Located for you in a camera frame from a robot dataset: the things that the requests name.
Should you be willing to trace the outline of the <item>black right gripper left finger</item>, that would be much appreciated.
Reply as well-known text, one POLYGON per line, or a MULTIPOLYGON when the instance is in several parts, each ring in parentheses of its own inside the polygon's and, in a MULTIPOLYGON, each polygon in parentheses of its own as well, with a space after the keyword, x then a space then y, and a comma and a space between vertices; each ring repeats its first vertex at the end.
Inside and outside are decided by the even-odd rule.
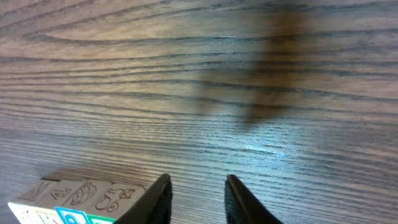
POLYGON ((170 224, 171 215, 171 177, 169 174, 162 174, 114 224, 170 224))

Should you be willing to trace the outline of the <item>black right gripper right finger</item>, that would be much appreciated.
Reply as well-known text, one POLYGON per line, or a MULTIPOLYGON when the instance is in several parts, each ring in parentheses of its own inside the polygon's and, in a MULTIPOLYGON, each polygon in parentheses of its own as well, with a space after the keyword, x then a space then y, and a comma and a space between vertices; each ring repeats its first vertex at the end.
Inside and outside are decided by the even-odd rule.
POLYGON ((282 224, 235 176, 228 175, 224 185, 227 224, 282 224))

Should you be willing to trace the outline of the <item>green N block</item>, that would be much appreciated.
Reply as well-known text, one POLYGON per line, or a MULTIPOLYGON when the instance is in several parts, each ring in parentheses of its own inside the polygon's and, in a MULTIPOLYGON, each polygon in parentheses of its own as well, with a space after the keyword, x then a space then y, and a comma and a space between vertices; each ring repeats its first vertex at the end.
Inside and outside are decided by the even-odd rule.
POLYGON ((112 184, 101 194, 86 216, 90 224, 112 224, 121 218, 145 193, 140 185, 112 184))

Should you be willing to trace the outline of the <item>blue P block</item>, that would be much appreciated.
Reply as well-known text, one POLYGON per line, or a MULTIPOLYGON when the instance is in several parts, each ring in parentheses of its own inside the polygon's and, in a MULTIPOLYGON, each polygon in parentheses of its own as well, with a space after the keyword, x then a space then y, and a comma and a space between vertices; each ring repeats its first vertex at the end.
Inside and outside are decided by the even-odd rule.
POLYGON ((102 180, 86 180, 77 188, 67 201, 61 206, 55 207, 62 223, 65 224, 89 224, 88 214, 95 203, 99 202, 108 190, 111 182, 102 180))

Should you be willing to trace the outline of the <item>plain white wooden block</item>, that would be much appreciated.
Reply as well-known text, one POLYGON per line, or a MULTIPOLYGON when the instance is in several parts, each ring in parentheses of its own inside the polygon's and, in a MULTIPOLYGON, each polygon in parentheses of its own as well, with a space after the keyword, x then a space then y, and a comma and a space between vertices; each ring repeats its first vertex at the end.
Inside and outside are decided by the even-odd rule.
POLYGON ((21 224, 43 223, 34 205, 57 184, 57 181, 40 179, 7 204, 21 224))

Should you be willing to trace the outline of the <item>yellow K block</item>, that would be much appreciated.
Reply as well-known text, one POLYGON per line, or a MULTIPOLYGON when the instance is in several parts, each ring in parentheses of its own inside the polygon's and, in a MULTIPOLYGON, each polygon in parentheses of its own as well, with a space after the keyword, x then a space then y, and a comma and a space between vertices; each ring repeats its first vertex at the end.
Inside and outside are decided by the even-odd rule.
POLYGON ((73 180, 61 180, 35 203, 35 212, 39 224, 63 224, 60 216, 55 211, 61 207, 83 182, 73 180))

